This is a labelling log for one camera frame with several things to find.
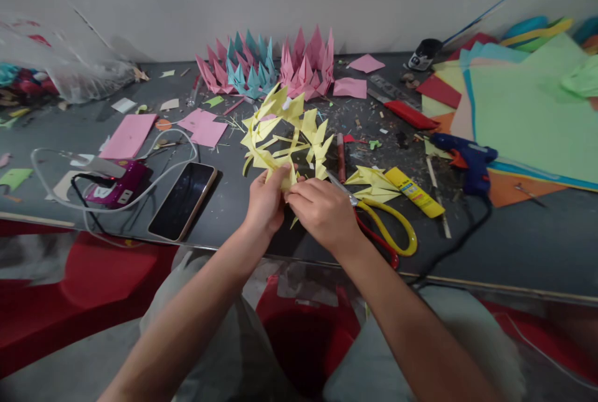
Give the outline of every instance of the hand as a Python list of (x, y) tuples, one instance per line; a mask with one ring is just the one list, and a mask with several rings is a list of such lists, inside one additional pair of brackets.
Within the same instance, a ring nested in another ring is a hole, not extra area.
[(290, 167), (289, 164), (281, 166), (272, 173), (268, 182), (266, 182), (268, 170), (264, 170), (251, 183), (251, 187), (249, 188), (249, 208), (247, 209), (244, 224), (250, 226), (254, 231), (263, 231), (271, 236), (280, 229), (285, 219), (283, 212), (285, 201), (282, 198), (280, 185), (288, 175)]
[(293, 185), (286, 196), (305, 229), (336, 256), (365, 240), (351, 201), (334, 184), (312, 178)]

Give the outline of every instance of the glue stick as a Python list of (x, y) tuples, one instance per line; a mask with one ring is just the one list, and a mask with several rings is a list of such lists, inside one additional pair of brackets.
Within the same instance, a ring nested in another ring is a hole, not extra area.
[(421, 190), (411, 179), (401, 170), (394, 167), (387, 171), (384, 176), (397, 186), (405, 196), (415, 203), (428, 217), (434, 218), (444, 213), (444, 208), (434, 201), (430, 195)]

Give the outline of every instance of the glue gun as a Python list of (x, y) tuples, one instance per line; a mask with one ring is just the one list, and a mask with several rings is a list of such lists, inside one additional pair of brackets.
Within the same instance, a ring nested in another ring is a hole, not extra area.
[(488, 194), (490, 177), (486, 165), (498, 157), (498, 151), (450, 134), (434, 133), (429, 140), (436, 148), (440, 148), (452, 156), (451, 165), (467, 169), (463, 186), (465, 194), (479, 196)]

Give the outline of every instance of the yellow scissors handle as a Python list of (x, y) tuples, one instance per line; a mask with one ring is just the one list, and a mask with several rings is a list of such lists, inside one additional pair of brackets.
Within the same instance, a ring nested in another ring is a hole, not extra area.
[[(391, 235), (388, 233), (388, 230), (386, 229), (384, 223), (382, 223), (380, 217), (376, 214), (376, 212), (372, 210), (370, 206), (391, 214), (399, 221), (399, 223), (403, 225), (403, 227), (407, 231), (407, 235), (409, 236), (409, 246), (406, 250), (403, 251), (399, 246), (397, 246), (397, 244), (392, 239)], [(386, 242), (391, 246), (391, 248), (393, 248), (397, 252), (397, 254), (406, 257), (413, 256), (413, 254), (417, 250), (417, 237), (415, 236), (415, 231), (413, 230), (411, 223), (407, 221), (407, 219), (403, 215), (401, 215), (392, 207), (389, 207), (386, 204), (379, 203), (369, 198), (363, 198), (357, 204), (357, 207), (365, 210), (368, 213), (368, 215), (370, 215), (374, 219), (374, 222), (376, 223), (378, 229), (380, 229), (380, 232), (382, 233), (384, 240), (386, 240)]]

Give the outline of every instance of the phone screen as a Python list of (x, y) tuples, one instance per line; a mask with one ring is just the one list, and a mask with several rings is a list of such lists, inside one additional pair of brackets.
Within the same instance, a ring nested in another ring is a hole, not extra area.
[(215, 173), (214, 167), (188, 163), (151, 221), (149, 232), (178, 240)]

